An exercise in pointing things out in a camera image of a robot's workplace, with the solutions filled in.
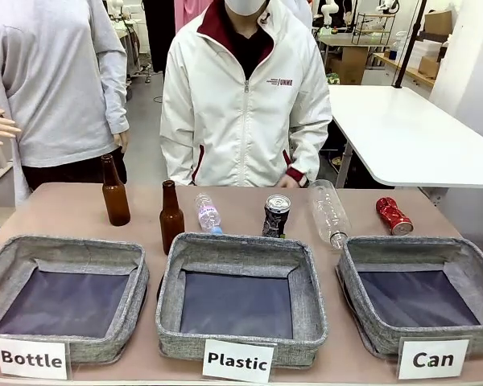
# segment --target gray sweater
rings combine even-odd
[[[58,166],[116,148],[129,129],[126,53],[101,0],[0,0],[0,107],[23,130],[20,165]]]

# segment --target gray fabric bin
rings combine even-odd
[[[352,237],[337,267],[365,346],[393,358],[401,338],[472,336],[483,354],[483,253],[463,239]]]
[[[72,363],[111,363],[148,283],[136,244],[17,236],[0,250],[0,338],[69,343]]]
[[[328,334],[309,247],[266,237],[177,236],[155,321],[162,355],[202,360],[217,339],[275,347],[283,368],[310,367]]]

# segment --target crushed plastic bottle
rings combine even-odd
[[[221,235],[220,214],[215,208],[211,197],[204,193],[200,193],[195,199],[196,212],[199,216],[199,223],[204,232]]]
[[[328,180],[318,179],[308,190],[320,238],[334,249],[342,249],[350,232],[350,223],[335,187]]]

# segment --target bottle neck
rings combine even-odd
[[[101,160],[102,170],[104,173],[104,185],[111,187],[122,185],[116,171],[116,166],[114,165],[113,156],[109,154],[103,155]]]
[[[163,209],[179,209],[175,183],[170,180],[163,183]]]

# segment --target cardboard box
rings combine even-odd
[[[329,60],[331,72],[338,74],[341,84],[361,84],[368,53],[367,47],[344,47],[341,59]]]
[[[424,15],[424,30],[428,34],[449,35],[452,33],[452,12],[442,10]]]
[[[440,70],[440,63],[436,59],[424,56],[420,60],[419,72],[428,78],[436,79],[438,71]]]

